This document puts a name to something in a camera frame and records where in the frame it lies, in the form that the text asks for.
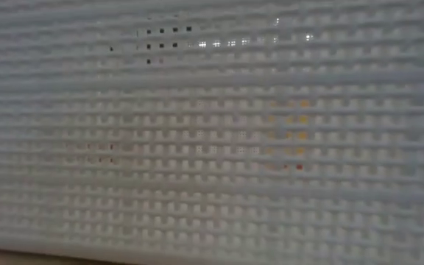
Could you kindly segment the white plastic mesh bin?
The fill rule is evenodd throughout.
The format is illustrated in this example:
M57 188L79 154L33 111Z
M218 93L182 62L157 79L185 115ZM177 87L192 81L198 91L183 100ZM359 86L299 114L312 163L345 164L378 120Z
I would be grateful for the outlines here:
M424 0L0 0L0 249L424 265Z

